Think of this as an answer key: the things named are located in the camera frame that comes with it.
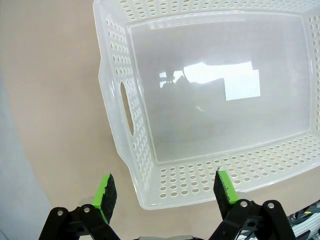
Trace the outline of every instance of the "basket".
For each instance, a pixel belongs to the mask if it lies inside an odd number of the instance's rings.
[[[99,82],[144,209],[320,163],[319,0],[95,0]]]

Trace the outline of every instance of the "beige table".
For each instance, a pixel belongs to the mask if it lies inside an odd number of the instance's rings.
[[[69,210],[112,172],[118,191],[111,226],[122,239],[192,234],[221,221],[215,201],[162,210],[139,204],[118,156],[100,86],[100,52],[90,0],[0,0],[2,74],[34,174],[53,206]],[[287,214],[320,199],[320,168],[251,192]]]

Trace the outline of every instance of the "oval hole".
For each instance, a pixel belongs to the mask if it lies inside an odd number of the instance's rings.
[[[125,88],[125,85],[123,82],[120,83],[120,90],[121,90],[121,96],[122,96],[122,101],[123,101],[123,105],[124,105],[126,120],[129,125],[130,133],[133,136],[134,135],[134,122],[132,120],[132,116],[131,116],[131,112],[130,112],[130,108],[129,108],[127,91],[126,91],[126,88]]]

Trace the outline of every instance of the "silver screw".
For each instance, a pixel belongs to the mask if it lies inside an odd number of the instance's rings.
[[[240,202],[240,206],[245,208],[246,206],[248,206],[248,203],[246,201],[242,201]]]
[[[269,202],[267,206],[270,209],[273,209],[275,207],[275,205],[272,202]]]

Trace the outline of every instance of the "plastic bin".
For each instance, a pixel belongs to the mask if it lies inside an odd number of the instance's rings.
[[[217,168],[247,192],[319,166],[319,0],[93,8],[101,91],[143,208],[214,200]]]

